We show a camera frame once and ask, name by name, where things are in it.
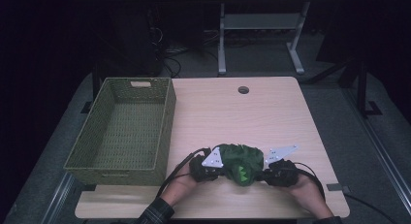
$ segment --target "floor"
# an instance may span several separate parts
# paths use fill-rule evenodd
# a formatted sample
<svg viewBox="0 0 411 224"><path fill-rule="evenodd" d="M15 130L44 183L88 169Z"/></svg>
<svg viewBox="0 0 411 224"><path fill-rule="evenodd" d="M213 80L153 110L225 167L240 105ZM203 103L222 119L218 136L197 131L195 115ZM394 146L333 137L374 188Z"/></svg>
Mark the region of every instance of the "floor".
<svg viewBox="0 0 411 224"><path fill-rule="evenodd" d="M297 75L285 47L293 34L233 33L232 38L227 40L228 72L225 77L288 76L307 80L332 66L315 60L323 36L320 33L304 34L297 51L306 72L302 76ZM175 51L180 48L172 45L170 49ZM180 78L215 78L218 76L216 55L217 45L210 44L203 52L189 50L172 58L181 66L178 74ZM176 73L179 66L174 60L166 59L166 62ZM160 77L170 75L165 69ZM315 84L301 86L337 178L341 185L349 189L350 195L378 207L396 223L411 223L411 212L404 205L407 197L398 195L398 188L384 166L385 159L376 148L377 144L384 146L405 184L409 184L411 126L391 102L381 82L372 75L368 75L366 98L374 101L383 114L363 119L351 102L355 98L356 86L341 89L336 83L339 75L340 72L337 72ZM82 220L75 216L81 191L90 188L66 175L62 167L86 118L81 110L91 100L92 83L89 75L73 96L5 223L132 223L133 220L129 219ZM373 134L378 137L377 140L372 138ZM347 203L351 213L343 219L343 223L391 223L357 201L347 198Z"/></svg>

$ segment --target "green woven basket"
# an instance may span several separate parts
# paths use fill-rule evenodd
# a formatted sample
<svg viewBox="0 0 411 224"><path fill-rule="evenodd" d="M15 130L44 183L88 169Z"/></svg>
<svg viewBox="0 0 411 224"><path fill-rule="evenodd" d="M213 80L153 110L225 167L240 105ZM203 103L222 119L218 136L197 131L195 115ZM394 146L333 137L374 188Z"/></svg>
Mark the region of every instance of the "green woven basket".
<svg viewBox="0 0 411 224"><path fill-rule="evenodd" d="M175 101L171 79L107 78L64 169L86 184L161 185Z"/></svg>

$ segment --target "white metal stand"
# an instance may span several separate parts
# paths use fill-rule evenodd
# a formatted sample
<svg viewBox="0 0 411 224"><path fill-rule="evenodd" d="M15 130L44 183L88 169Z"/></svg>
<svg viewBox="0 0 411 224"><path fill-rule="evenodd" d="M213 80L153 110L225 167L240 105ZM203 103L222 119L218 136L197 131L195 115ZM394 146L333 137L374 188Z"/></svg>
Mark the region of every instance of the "white metal stand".
<svg viewBox="0 0 411 224"><path fill-rule="evenodd" d="M224 51L225 29L296 29L296 36L291 43L287 43L294 67L299 75L304 74L299 55L296 52L301 30L308 12L309 2L305 2L300 13L295 14L230 14L224 12L224 3L220 13L220 44L218 46L218 74L225 75L226 56Z"/></svg>

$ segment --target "green cloth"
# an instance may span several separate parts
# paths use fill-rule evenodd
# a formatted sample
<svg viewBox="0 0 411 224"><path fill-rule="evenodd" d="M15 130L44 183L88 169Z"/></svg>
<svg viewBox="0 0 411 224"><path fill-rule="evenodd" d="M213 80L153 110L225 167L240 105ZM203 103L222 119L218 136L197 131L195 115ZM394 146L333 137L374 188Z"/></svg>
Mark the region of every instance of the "green cloth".
<svg viewBox="0 0 411 224"><path fill-rule="evenodd" d="M221 160L226 177L239 186L249 186L264 167L263 152L245 144L220 144Z"/></svg>

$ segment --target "dark sleeve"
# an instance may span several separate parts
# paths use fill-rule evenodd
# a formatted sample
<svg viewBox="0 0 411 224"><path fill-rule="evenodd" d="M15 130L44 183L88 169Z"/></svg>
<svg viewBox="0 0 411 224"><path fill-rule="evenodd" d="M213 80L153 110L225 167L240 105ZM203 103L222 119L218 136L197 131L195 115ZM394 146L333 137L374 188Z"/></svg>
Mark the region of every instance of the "dark sleeve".
<svg viewBox="0 0 411 224"><path fill-rule="evenodd" d="M339 216L329 217L317 220L313 224L342 224L341 218Z"/></svg>
<svg viewBox="0 0 411 224"><path fill-rule="evenodd" d="M136 224L164 224L173 214L173 208L163 199L157 198L145 209Z"/></svg>

